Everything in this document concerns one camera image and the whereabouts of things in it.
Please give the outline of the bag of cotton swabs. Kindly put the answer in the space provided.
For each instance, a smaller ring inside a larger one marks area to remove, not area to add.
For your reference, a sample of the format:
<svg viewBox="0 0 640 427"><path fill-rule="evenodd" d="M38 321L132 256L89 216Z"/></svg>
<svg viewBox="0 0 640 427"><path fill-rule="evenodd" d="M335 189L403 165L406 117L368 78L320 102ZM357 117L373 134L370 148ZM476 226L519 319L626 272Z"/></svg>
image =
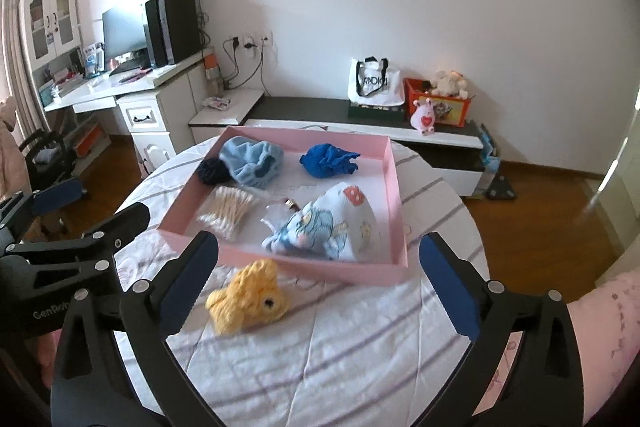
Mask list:
<svg viewBox="0 0 640 427"><path fill-rule="evenodd" d="M245 217L259 201L260 198L256 194L244 188L219 185L206 198L196 221L217 237L233 242L242 228Z"/></svg>

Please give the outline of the dark navy scrunchie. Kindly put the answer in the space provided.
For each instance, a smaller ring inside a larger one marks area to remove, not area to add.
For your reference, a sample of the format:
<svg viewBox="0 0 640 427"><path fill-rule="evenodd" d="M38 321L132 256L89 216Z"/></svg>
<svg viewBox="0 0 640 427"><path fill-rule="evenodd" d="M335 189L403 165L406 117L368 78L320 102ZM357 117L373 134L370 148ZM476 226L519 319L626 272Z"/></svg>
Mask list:
<svg viewBox="0 0 640 427"><path fill-rule="evenodd" d="M203 159L195 173L198 179L207 186L216 186L232 180L227 165L218 157Z"/></svg>

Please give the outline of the yellow crocheted toy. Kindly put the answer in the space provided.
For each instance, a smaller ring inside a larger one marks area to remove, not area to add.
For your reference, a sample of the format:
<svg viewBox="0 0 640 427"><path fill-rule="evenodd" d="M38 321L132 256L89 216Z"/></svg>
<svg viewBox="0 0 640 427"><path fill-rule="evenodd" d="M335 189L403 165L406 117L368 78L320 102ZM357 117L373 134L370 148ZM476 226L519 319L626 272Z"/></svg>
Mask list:
<svg viewBox="0 0 640 427"><path fill-rule="evenodd" d="M260 259L236 272L227 286L212 291L205 308L216 334L230 336L247 327L279 321L290 304L278 275L276 262Z"/></svg>

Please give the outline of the light blue fleece hat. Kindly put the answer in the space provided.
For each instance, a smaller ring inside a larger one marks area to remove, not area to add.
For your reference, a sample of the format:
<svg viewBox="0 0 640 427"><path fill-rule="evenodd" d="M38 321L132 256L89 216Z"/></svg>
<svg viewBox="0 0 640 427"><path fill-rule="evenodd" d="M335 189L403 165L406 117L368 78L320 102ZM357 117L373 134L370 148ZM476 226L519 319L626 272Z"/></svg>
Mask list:
<svg viewBox="0 0 640 427"><path fill-rule="evenodd" d="M263 190L279 176L283 165L282 148L268 141L237 135L224 142L219 159L234 182Z"/></svg>

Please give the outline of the clear bag with hairband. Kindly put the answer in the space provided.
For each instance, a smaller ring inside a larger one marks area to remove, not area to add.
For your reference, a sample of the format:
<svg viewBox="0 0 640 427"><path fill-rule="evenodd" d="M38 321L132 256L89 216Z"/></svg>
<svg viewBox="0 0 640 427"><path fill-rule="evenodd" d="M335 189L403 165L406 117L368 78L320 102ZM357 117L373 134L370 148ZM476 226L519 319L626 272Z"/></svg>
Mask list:
<svg viewBox="0 0 640 427"><path fill-rule="evenodd" d="M277 231L284 227L299 210L299 205L292 198L273 200L266 206L262 222L272 231Z"/></svg>

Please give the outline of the pink shallow box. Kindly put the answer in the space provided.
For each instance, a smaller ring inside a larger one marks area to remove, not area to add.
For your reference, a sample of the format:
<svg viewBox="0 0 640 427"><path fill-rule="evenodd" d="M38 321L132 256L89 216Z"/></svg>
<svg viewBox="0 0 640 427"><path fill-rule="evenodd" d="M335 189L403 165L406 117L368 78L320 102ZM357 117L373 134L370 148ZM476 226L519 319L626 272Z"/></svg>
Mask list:
<svg viewBox="0 0 640 427"><path fill-rule="evenodd" d="M262 241L271 234L262 223L266 206L287 198L303 206L343 181L363 191L375 214L378 227L372 234L373 253L364 263L338 262L277 255L281 271L307 280L346 282L371 286L393 286L409 277L409 261L395 159L386 136L326 132L310 129L229 127L210 141L206 158L216 157L221 147L234 136L280 145L284 152L282 171L266 188L265 199L246 215L235 240L221 239L218 263L241 268L270 254ZM330 143L349 152L357 152L358 171L352 176L334 176L319 180L299 164L299 157L317 144Z"/></svg>

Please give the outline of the royal blue knitted item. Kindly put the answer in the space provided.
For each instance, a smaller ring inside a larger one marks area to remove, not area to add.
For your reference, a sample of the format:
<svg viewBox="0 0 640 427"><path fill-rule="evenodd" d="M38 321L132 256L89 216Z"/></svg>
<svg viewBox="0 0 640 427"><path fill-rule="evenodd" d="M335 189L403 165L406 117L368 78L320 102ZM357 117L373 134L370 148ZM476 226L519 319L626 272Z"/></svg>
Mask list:
<svg viewBox="0 0 640 427"><path fill-rule="evenodd" d="M349 152L331 143L317 144L299 158L299 164L314 178L328 179L347 176L358 170L355 160L359 153Z"/></svg>

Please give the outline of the cartoon print baby cloth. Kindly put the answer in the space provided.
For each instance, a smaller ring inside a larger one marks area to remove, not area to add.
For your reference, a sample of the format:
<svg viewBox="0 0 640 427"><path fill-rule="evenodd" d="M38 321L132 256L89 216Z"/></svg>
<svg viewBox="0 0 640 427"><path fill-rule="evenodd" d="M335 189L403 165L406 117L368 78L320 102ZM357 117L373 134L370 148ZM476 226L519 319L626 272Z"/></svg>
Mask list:
<svg viewBox="0 0 640 427"><path fill-rule="evenodd" d="M371 262L380 250L380 230L362 188L335 184L308 202L262 241L262 248L283 256L341 262Z"/></svg>

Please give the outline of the black office chair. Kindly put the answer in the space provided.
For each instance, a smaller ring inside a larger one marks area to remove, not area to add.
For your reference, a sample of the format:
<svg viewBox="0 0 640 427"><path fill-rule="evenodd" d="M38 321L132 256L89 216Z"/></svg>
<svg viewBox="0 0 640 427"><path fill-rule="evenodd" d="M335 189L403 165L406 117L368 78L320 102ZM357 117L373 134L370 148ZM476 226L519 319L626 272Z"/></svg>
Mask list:
<svg viewBox="0 0 640 427"><path fill-rule="evenodd" d="M77 154L58 132L38 129L18 149L26 160L32 191L47 190L58 182L75 179Z"/></svg>

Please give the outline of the stack of books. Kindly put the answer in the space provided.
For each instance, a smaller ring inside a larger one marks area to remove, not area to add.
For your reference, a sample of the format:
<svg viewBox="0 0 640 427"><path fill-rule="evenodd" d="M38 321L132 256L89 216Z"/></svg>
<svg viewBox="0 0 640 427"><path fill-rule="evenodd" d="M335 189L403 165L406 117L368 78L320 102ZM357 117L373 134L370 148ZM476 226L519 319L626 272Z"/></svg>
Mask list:
<svg viewBox="0 0 640 427"><path fill-rule="evenodd" d="M86 81L85 76L80 72L76 72L76 74L73 74L69 70L64 70L64 72L67 72L64 78L56 79L55 77L50 77L39 88L38 93L40 100L44 105L63 98L63 96L74 91Z"/></svg>

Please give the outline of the computer monitor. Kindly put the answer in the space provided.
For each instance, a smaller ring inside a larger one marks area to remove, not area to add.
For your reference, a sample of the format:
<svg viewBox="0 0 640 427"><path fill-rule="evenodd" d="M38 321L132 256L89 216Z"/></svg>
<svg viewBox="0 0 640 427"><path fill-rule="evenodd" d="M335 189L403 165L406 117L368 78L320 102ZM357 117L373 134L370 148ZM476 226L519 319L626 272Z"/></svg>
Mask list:
<svg viewBox="0 0 640 427"><path fill-rule="evenodd" d="M104 51L107 60L146 48L143 6L126 4L102 15Z"/></svg>

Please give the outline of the blue packages beside stand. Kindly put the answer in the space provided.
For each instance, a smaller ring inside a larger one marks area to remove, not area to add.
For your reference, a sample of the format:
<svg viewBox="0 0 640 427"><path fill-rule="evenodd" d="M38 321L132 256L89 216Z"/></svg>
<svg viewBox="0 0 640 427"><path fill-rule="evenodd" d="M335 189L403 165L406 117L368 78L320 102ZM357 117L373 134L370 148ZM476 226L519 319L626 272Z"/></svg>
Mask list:
<svg viewBox="0 0 640 427"><path fill-rule="evenodd" d="M484 124L480 124L480 142L483 143L483 148L480 151L480 160L482 161L484 172L480 176L480 181L478 181L476 193L484 196L498 173L501 157L498 144Z"/></svg>

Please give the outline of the black computer tower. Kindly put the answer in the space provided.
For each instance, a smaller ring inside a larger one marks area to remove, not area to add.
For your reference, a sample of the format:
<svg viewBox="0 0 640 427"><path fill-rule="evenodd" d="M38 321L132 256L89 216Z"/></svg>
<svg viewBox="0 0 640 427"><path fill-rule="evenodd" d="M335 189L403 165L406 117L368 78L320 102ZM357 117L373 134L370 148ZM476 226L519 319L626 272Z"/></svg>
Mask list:
<svg viewBox="0 0 640 427"><path fill-rule="evenodd" d="M201 51L195 0L148 0L144 4L151 65L175 65Z"/></svg>

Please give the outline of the low black white tv stand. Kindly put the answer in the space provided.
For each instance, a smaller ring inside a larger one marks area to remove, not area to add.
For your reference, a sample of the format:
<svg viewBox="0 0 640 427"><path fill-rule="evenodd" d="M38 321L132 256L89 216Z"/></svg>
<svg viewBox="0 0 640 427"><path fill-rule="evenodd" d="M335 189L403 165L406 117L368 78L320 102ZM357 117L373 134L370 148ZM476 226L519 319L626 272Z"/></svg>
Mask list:
<svg viewBox="0 0 640 427"><path fill-rule="evenodd" d="M333 98L261 98L248 112L245 126L326 129L337 132L386 135L408 146L431 165L462 197L474 194L484 165L483 144L476 124L463 127L439 124L422 135L405 121L376 120L348 115L349 103Z"/></svg>

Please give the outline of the red toy storage box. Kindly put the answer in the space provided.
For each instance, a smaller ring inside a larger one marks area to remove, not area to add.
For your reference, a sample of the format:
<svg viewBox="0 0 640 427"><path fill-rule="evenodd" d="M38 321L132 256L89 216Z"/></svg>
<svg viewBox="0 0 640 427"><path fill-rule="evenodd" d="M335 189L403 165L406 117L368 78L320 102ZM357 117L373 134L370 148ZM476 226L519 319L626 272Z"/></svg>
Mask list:
<svg viewBox="0 0 640 427"><path fill-rule="evenodd" d="M405 78L404 89L407 118L410 118L416 111L415 101L422 103L429 98L434 106L437 124L454 127L465 126L472 98L463 100L463 98L455 98L454 96L431 94L427 90L427 81L421 79Z"/></svg>

